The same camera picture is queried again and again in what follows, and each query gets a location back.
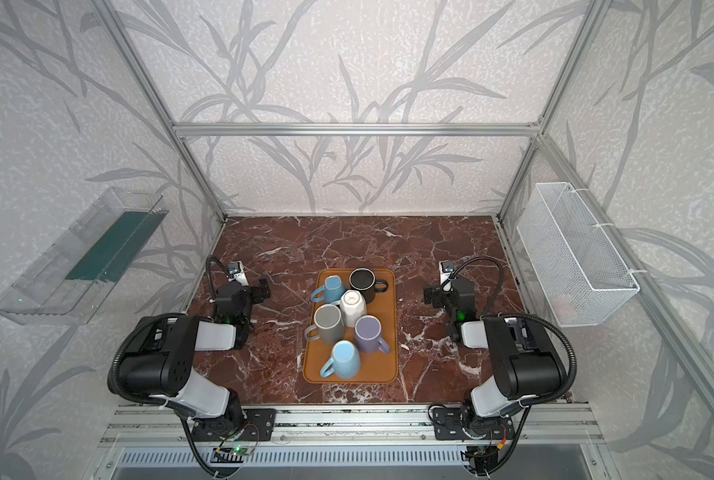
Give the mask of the black mug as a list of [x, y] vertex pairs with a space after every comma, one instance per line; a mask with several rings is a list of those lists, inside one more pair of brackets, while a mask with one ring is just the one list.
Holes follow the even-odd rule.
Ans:
[[368, 268], [358, 268], [351, 272], [349, 283], [353, 290], [358, 291], [367, 304], [370, 304], [377, 294], [386, 293], [389, 284], [386, 280], [378, 279], [375, 273]]

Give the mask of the lavender purple mug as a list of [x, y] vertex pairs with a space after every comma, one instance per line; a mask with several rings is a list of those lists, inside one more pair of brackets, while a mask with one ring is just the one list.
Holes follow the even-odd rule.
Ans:
[[381, 322], [372, 315], [365, 315], [356, 321], [354, 342], [361, 353], [381, 352], [389, 354], [391, 352], [391, 347], [383, 338]]

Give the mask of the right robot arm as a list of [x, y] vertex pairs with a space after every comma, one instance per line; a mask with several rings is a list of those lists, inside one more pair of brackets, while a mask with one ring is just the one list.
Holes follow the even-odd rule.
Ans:
[[454, 338], [489, 353], [492, 376], [465, 395], [458, 407], [432, 404], [427, 416], [437, 440], [498, 440], [518, 435], [513, 416], [554, 402], [573, 385], [578, 362], [563, 332], [532, 314], [475, 316], [474, 285], [460, 278], [427, 286], [423, 301], [449, 315]]

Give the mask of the small blue mug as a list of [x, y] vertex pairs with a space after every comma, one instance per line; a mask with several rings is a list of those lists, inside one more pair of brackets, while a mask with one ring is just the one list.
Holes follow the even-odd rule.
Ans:
[[328, 276], [323, 285], [317, 288], [311, 295], [314, 303], [327, 303], [338, 305], [341, 297], [347, 291], [347, 287], [338, 275]]

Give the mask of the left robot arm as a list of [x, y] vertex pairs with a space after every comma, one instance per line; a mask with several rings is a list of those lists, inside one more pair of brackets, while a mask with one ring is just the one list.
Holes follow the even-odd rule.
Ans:
[[248, 420], [237, 392], [199, 374], [193, 361], [196, 352], [244, 347], [254, 330], [253, 306], [270, 297], [265, 278], [256, 286], [231, 280], [212, 293], [211, 317], [175, 312], [142, 318], [115, 353], [109, 390], [193, 420], [195, 426], [186, 429], [190, 435], [227, 439], [242, 433]]

